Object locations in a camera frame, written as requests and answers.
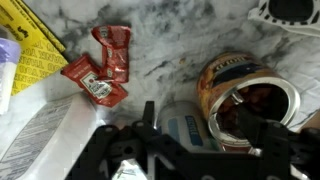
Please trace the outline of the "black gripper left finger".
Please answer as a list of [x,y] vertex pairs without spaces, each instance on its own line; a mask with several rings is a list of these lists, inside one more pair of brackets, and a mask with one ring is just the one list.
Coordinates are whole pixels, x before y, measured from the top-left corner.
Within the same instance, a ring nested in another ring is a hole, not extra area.
[[155,105],[153,101],[147,101],[145,103],[144,112],[142,121],[149,125],[150,127],[153,126],[155,119]]

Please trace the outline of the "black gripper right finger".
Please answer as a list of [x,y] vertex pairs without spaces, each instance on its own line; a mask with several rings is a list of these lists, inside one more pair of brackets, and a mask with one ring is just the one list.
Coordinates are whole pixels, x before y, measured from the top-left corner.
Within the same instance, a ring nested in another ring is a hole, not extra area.
[[237,123],[240,131],[249,142],[258,142],[267,122],[260,116],[250,112],[245,106],[238,106]]

